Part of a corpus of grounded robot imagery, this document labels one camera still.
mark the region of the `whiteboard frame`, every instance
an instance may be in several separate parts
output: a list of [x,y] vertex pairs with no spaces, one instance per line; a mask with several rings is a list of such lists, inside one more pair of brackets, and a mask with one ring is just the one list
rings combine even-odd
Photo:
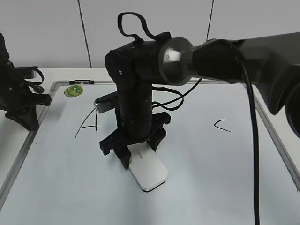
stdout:
[[[190,82],[188,82],[189,84],[193,84],[195,83],[197,80],[191,80]],[[82,86],[86,86],[86,85],[90,85],[90,80],[76,80],[75,83],[76,85],[82,85]],[[200,83],[201,85],[204,84],[226,84],[226,82],[223,81],[213,81],[213,80],[206,80],[203,79]],[[70,86],[72,84],[70,84],[70,81],[56,81],[52,84],[51,88],[50,88],[50,96],[51,99],[54,99],[56,91],[58,90],[59,87],[62,86]],[[91,85],[114,85],[114,82],[111,81],[95,81],[94,84]],[[259,100],[257,99],[256,95],[254,94],[254,98],[255,98],[255,107],[256,110],[259,114],[259,116],[261,117],[263,124],[265,125],[269,135],[271,136],[272,141],[274,142],[287,170],[289,171],[292,180],[295,184],[295,186],[297,187],[297,190],[300,191],[300,173],[298,171],[298,169],[296,168],[293,160],[291,159],[290,155],[288,154],[285,146],[283,145],[278,133],[276,132],[276,130],[274,129],[274,126],[272,125],[270,119],[268,118],[266,112],[264,111],[262,105],[260,104]],[[38,117],[38,122],[39,124],[41,124],[48,112],[49,106],[44,106],[42,108],[41,114]],[[30,131],[28,136],[26,137],[12,167],[9,170],[8,175],[6,176],[6,179],[0,189],[0,211],[6,201],[6,198],[9,194],[9,191],[12,187],[12,185],[14,184],[14,181],[23,165],[23,162],[27,156],[27,153],[31,147],[31,144],[37,134],[37,131]]]

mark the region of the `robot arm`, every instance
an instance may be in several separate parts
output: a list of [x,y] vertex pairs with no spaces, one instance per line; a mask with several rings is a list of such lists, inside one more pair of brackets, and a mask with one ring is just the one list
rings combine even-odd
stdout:
[[[126,34],[121,26],[124,14],[134,14],[153,41]],[[200,46],[169,32],[152,35],[144,18],[122,13],[118,26],[135,41],[110,51],[107,71],[117,85],[123,130],[134,139],[151,131],[152,84],[180,86],[192,77],[242,83],[237,54],[261,93],[269,111],[277,114],[285,105],[288,122],[300,138],[300,33],[245,40],[212,39]]]

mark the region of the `green sticker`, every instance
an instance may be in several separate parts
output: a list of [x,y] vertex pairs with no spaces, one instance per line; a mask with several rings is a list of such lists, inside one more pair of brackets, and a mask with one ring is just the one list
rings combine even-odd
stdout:
[[83,93],[83,87],[78,86],[78,85],[68,87],[65,90],[65,96],[67,96],[67,97],[77,97],[77,96],[81,95],[82,93]]

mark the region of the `black mount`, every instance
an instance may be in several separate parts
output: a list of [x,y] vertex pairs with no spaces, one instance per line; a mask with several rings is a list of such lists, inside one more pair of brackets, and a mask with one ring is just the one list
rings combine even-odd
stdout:
[[158,145],[166,137],[166,131],[163,128],[164,124],[171,122],[171,116],[167,112],[161,112],[152,115],[151,133],[143,139],[132,138],[122,127],[120,107],[118,102],[117,92],[97,98],[95,107],[99,113],[104,113],[108,110],[115,109],[117,120],[117,129],[113,131],[107,138],[100,141],[100,148],[106,156],[113,149],[125,169],[129,168],[131,153],[128,145],[147,142],[148,145],[156,152]]
[[[41,81],[27,81],[39,74]],[[44,75],[38,67],[15,68],[9,60],[3,35],[0,33],[0,110],[6,111],[5,116],[29,131],[36,131],[39,127],[36,106],[48,106],[51,97],[42,94],[45,90],[40,85]]]

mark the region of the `white rectangular object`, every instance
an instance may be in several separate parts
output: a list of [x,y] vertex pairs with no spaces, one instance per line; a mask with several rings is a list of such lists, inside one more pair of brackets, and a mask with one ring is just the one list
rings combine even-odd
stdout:
[[148,143],[131,145],[129,150],[129,169],[143,191],[149,192],[165,182],[168,170]]
[[[191,84],[176,89],[185,92]],[[60,87],[0,213],[0,224],[18,225],[252,225],[253,146],[242,85],[201,84],[170,112],[156,154],[168,169],[165,184],[145,193],[98,141],[116,129],[114,111],[75,134],[93,101],[115,86],[84,86],[65,97]],[[154,92],[153,100],[173,98]],[[231,133],[214,127],[218,125]],[[95,124],[92,114],[84,124]],[[258,117],[261,224],[298,224],[300,196]]]

